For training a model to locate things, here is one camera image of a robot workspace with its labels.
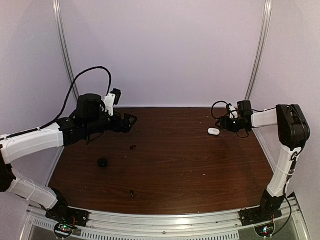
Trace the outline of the white earbud charging case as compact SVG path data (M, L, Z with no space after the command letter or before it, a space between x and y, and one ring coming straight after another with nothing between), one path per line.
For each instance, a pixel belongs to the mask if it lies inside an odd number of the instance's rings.
M221 131L217 128L210 127L208 128L207 133L209 135L218 136L221 133Z

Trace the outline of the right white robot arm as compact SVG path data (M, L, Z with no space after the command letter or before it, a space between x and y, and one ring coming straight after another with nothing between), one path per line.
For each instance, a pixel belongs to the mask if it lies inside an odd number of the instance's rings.
M259 220L268 220L280 208L286 198L287 187L295 173L300 154L310 138L311 130L297 104L278 104L273 108L256 110L249 100L239 101L237 106L225 104L226 113L214 116L215 126L238 134L244 130L277 126L281 144L279 160L273 177L265 189L260 206L256 210Z

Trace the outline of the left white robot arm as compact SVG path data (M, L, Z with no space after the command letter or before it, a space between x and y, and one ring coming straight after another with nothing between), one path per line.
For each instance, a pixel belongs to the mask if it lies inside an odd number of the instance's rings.
M93 142L95 134L106 131L129 133L138 118L129 113L115 112L121 92L114 89L105 97L87 93L77 100L75 111L58 118L48 126L0 137L0 191L10 192L38 203L61 222L72 218L72 211L57 190L42 186L13 170L12 162L47 149L67 147L79 141Z

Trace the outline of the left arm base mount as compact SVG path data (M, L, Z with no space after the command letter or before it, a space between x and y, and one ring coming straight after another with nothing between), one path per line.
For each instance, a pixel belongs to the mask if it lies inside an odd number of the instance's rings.
M67 224L69 226L86 227L89 217L87 210L81 210L69 207L65 197L57 189L52 189L57 196L57 203L52 209L43 208L46 211L46 217L56 222Z

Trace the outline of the black round cap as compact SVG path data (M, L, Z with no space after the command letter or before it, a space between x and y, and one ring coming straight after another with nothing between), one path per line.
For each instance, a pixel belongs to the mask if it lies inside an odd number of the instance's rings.
M97 165L100 167L100 168L105 168L108 166L108 160L104 157L102 158L99 158L97 160Z

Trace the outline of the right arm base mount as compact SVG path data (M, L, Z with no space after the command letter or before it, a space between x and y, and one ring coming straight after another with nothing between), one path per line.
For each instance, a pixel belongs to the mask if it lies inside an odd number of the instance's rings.
M255 225L281 217L280 208L284 200L284 195L272 197L265 189L259 206L248 209L242 208L238 212L242 226Z

